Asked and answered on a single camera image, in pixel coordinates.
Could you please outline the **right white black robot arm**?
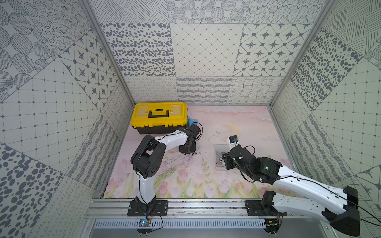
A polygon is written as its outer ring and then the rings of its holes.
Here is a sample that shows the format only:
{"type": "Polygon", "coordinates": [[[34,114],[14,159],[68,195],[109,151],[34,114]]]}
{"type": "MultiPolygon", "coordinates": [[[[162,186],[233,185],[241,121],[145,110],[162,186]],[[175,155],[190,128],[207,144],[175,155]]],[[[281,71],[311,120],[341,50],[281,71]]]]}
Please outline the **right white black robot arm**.
{"type": "Polygon", "coordinates": [[[301,175],[274,159],[257,158],[239,144],[231,143],[229,146],[230,151],[221,155],[226,169],[237,169],[250,183],[276,185],[299,194],[299,197],[291,197],[267,190],[261,200],[245,201],[249,216],[277,217],[266,225],[265,230],[269,234],[278,232],[281,218],[295,213],[326,222],[348,236],[360,236],[361,207],[355,188],[333,187],[301,175]]]}

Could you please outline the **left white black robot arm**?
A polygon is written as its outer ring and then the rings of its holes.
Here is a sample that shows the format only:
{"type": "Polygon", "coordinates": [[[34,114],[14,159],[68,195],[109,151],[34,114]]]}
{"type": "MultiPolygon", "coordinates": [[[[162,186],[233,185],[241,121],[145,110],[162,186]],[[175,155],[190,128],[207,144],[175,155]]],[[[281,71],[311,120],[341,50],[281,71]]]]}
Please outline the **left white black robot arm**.
{"type": "Polygon", "coordinates": [[[202,133],[203,126],[193,123],[187,129],[176,130],[164,136],[146,135],[143,138],[131,157],[131,164],[139,182],[138,202],[147,207],[153,206],[156,199],[153,177],[160,169],[164,155],[176,147],[185,155],[195,153],[196,142],[202,133]]]}

